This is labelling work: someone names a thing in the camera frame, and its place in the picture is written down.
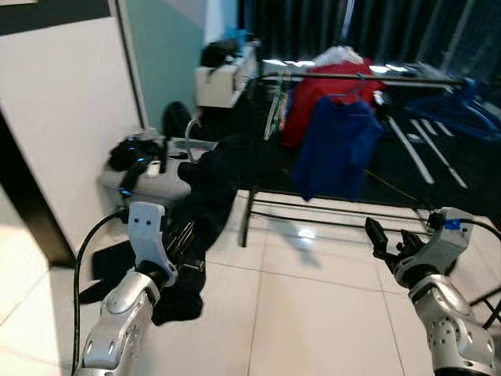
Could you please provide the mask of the dark shirt ring print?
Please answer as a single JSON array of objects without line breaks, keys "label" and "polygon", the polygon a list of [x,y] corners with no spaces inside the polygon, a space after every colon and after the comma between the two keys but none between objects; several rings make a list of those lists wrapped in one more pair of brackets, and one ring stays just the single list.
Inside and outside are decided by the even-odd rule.
[{"label": "dark shirt ring print", "polygon": [[[230,165],[230,161],[240,157],[243,152],[243,147],[225,143],[205,154],[208,174],[200,180],[200,185],[196,185],[188,197],[169,210],[165,236],[173,226],[194,221],[196,240],[207,255],[229,221],[236,196],[235,169]],[[204,298],[201,293],[205,282],[205,271],[178,273],[175,285],[166,287],[161,292],[161,299],[153,311],[154,325],[200,318],[204,310]]]}]

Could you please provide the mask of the grey padded bench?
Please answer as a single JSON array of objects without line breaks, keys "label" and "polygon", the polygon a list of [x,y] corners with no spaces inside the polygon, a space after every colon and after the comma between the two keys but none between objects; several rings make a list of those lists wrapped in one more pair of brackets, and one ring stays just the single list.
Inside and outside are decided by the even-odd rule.
[{"label": "grey padded bench", "polygon": [[144,175],[141,175],[135,187],[135,192],[129,198],[123,198],[116,186],[121,182],[124,172],[111,171],[105,162],[104,171],[98,176],[98,183],[114,198],[115,203],[129,205],[133,201],[148,201],[148,203],[175,207],[179,201],[188,197],[201,179],[208,174],[207,158],[216,146],[211,141],[193,140],[193,148],[203,148],[205,153],[198,162],[189,162],[185,152],[182,137],[140,136],[140,139],[152,139],[166,146],[166,158],[162,162],[153,162]]}]

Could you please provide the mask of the black bundled object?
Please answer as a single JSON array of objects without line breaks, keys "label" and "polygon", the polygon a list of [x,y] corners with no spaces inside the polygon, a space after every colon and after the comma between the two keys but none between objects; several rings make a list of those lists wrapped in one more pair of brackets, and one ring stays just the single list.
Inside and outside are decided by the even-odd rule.
[{"label": "black bundled object", "polygon": [[116,191],[129,198],[135,192],[135,187],[141,175],[147,172],[150,165],[166,158],[166,146],[152,139],[140,139],[139,135],[125,137],[110,151],[108,168],[115,172],[124,172]]}]

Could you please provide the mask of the blue shirt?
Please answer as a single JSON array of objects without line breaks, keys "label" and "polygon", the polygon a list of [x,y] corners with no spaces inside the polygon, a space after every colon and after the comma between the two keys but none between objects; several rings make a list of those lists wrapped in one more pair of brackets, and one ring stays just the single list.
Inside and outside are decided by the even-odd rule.
[{"label": "blue shirt", "polygon": [[329,196],[359,198],[384,128],[366,103],[316,101],[298,150],[291,180],[305,201]]}]

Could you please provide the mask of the black oval object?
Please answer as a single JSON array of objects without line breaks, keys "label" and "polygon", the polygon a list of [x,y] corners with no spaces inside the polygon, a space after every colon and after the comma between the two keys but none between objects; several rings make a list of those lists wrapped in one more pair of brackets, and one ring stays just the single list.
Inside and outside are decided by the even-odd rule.
[{"label": "black oval object", "polygon": [[193,116],[184,103],[172,101],[166,105],[161,114],[162,133],[171,139],[176,139],[176,137],[182,139],[191,119]]}]

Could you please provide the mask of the white cabinet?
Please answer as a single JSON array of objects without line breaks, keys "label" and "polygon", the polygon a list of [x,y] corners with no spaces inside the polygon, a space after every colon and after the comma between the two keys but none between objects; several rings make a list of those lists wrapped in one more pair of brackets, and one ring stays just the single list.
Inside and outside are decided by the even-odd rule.
[{"label": "white cabinet", "polygon": [[198,107],[232,108],[247,83],[258,72],[255,45],[244,48],[243,56],[219,68],[200,66],[196,69],[196,105]]}]

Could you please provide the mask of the red cloth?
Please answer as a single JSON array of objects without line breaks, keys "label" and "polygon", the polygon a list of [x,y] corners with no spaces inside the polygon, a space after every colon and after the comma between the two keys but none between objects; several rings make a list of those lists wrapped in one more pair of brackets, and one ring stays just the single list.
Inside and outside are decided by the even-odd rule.
[{"label": "red cloth", "polygon": [[[280,144],[298,148],[314,135],[336,136],[353,141],[364,132],[372,132],[375,121],[376,93],[386,89],[373,73],[368,61],[341,62],[308,69],[318,78],[303,78],[291,93]],[[347,74],[348,79],[322,78],[324,74]]]}]

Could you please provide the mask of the white plastic bag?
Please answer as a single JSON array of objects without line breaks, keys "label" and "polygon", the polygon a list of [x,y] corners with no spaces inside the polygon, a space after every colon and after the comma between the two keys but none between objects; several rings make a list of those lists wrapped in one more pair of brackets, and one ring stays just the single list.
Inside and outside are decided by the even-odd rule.
[{"label": "white plastic bag", "polygon": [[326,66],[341,63],[364,64],[365,58],[355,52],[351,46],[335,45],[323,51],[312,60],[315,66]]}]

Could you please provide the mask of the black backpack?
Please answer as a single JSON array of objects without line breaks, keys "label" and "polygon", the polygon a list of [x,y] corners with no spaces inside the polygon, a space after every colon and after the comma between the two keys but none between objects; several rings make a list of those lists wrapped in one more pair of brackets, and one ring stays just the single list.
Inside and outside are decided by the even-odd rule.
[{"label": "black backpack", "polygon": [[219,68],[236,58],[243,57],[243,48],[235,38],[212,41],[204,46],[200,54],[201,67]]}]

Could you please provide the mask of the blue bag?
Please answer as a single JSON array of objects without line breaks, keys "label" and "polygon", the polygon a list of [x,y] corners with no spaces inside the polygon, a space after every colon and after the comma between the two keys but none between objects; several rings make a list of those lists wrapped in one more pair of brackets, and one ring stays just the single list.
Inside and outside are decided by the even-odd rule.
[{"label": "blue bag", "polygon": [[255,40],[255,35],[247,29],[233,29],[232,38],[236,40],[239,50],[243,50],[247,43]]}]

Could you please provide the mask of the black curtain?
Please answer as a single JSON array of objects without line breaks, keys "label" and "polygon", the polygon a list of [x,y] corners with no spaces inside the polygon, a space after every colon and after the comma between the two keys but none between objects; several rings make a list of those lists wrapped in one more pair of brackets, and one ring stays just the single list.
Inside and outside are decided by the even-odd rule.
[{"label": "black curtain", "polygon": [[314,61],[347,46],[376,64],[460,75],[501,64],[501,0],[237,0],[237,25],[264,60]]}]

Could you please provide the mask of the black door frame post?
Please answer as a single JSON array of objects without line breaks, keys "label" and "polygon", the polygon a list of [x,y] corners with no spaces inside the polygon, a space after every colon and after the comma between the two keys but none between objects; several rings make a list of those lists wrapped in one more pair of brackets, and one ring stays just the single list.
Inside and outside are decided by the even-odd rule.
[{"label": "black door frame post", "polygon": [[73,268],[75,254],[0,111],[0,187],[50,266]]}]

